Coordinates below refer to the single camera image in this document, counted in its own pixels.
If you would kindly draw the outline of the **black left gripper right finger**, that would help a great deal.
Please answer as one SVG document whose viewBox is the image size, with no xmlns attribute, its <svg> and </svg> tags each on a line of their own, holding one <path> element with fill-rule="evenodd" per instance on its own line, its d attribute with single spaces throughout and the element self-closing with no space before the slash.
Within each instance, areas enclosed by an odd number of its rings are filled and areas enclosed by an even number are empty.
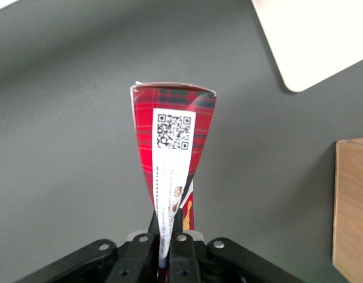
<svg viewBox="0 0 363 283">
<path fill-rule="evenodd" d="M 228 238 L 205 244 L 182 230 L 177 216 L 169 250 L 170 282 L 302 282 L 298 277 Z"/>
</svg>

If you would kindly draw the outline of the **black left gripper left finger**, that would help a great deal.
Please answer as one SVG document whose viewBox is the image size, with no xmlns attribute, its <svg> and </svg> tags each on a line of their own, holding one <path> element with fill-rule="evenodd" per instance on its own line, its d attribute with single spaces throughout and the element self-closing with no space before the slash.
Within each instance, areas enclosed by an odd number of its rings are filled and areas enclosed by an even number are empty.
<svg viewBox="0 0 363 283">
<path fill-rule="evenodd" d="M 154 213 L 148 230 L 130 233 L 121 246 L 108 239 L 99 239 L 17 281 L 154 282 L 158 236 Z"/>
</svg>

